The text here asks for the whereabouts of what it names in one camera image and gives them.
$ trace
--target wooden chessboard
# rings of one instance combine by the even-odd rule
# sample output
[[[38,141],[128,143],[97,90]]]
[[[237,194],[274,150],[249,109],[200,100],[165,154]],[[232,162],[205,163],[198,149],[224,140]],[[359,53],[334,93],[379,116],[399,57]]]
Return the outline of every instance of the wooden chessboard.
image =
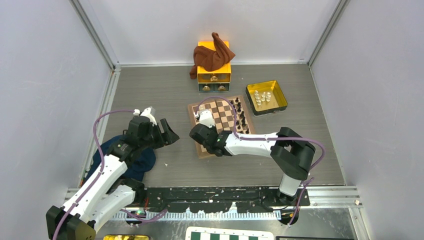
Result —
[[[235,109],[237,110],[237,102],[236,99],[238,98],[238,101],[241,103],[241,110],[240,112],[237,112],[237,121],[239,123],[240,129],[237,129],[237,132],[240,134],[255,134],[255,128],[253,126],[253,122],[250,116],[249,108],[246,105],[246,101],[241,95],[227,97],[230,102],[233,101],[235,105]],[[196,108],[198,106],[199,102],[192,103],[188,105],[188,117],[190,118],[191,127],[194,127],[196,124],[199,123],[198,120],[196,120],[194,113],[196,112]],[[211,99],[202,104],[205,109],[209,109],[212,112],[213,119],[215,121],[216,130],[218,133],[220,133],[223,130],[230,130],[233,131],[234,126],[234,116],[233,111],[230,105],[219,98]],[[244,117],[246,126],[242,126],[241,123],[241,117],[240,114],[244,111]],[[215,156],[213,154],[209,154],[206,151],[206,148],[202,145],[198,144],[197,142],[194,142],[196,145],[197,155],[200,159]]]

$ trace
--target small drawer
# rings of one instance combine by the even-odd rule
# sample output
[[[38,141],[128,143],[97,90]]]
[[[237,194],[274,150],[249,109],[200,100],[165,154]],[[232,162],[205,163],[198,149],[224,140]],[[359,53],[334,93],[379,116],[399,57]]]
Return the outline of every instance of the small drawer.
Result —
[[[215,92],[228,92],[230,90],[229,83],[214,83]]]
[[[198,75],[199,83],[228,83],[230,82],[230,73],[200,73]]]
[[[215,86],[213,84],[210,83],[199,83],[199,92],[214,92],[215,91]]]

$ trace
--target gold tray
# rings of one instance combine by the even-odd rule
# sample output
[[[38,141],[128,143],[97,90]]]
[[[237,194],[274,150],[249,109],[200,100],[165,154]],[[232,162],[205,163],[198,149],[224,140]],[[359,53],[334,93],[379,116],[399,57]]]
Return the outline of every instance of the gold tray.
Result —
[[[152,240],[146,235],[106,235],[103,240]]]
[[[258,91],[259,94],[263,92],[270,92],[271,101],[263,102],[260,106],[258,106],[255,100],[255,90]],[[288,105],[277,80],[249,84],[246,86],[246,95],[253,111],[253,115],[255,116],[283,111]]]

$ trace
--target gold object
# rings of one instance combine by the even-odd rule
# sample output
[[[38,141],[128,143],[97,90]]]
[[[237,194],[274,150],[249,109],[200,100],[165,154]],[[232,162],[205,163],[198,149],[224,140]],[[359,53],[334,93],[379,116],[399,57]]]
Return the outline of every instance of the gold object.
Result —
[[[246,86],[246,93],[255,116],[283,111],[288,105],[276,80],[249,84]],[[255,102],[257,99],[255,93],[261,93],[261,97],[265,98],[261,100],[262,103],[266,101],[266,104],[262,104],[260,108]]]
[[[218,81],[218,77],[217,77],[217,76],[215,76],[215,74],[213,74],[213,75],[210,77],[210,81],[211,81],[211,82],[216,82],[216,81]]]
[[[106,235],[103,240],[152,240],[146,235]]]
[[[227,47],[230,47],[228,41],[224,41],[224,44]],[[198,46],[204,46],[208,49],[215,51],[215,45],[213,41],[199,41]],[[229,83],[231,80],[231,64],[226,63],[220,69],[215,71],[206,71],[202,66],[197,66],[197,81],[201,83],[210,83],[210,82],[219,82],[219,83]]]

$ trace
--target chessboard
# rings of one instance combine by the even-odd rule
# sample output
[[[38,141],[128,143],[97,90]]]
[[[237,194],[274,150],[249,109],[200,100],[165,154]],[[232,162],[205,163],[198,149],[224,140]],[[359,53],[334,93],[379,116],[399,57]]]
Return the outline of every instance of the chessboard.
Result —
[[[236,120],[238,121],[238,124],[236,124],[237,132],[240,134],[255,134],[255,128],[249,113],[249,108],[246,105],[246,101],[244,100],[243,96],[231,96],[226,97],[226,99],[228,99],[235,106],[235,110],[237,112]],[[198,105],[199,102],[188,105],[188,116],[190,118],[192,128],[199,123],[199,121],[195,118],[195,112]],[[212,112],[213,120],[215,121],[215,126],[218,133],[223,130],[234,130],[235,122],[233,110],[226,101],[219,98],[210,99],[202,103],[200,108],[209,109]],[[241,119],[243,119],[242,116],[244,117],[245,126],[243,126],[241,122]],[[200,159],[215,156],[213,154],[209,154],[206,151],[206,148],[197,142],[194,142],[194,144],[196,145],[197,155]]]
[[[189,226],[185,240],[274,240],[274,235],[269,231]]]

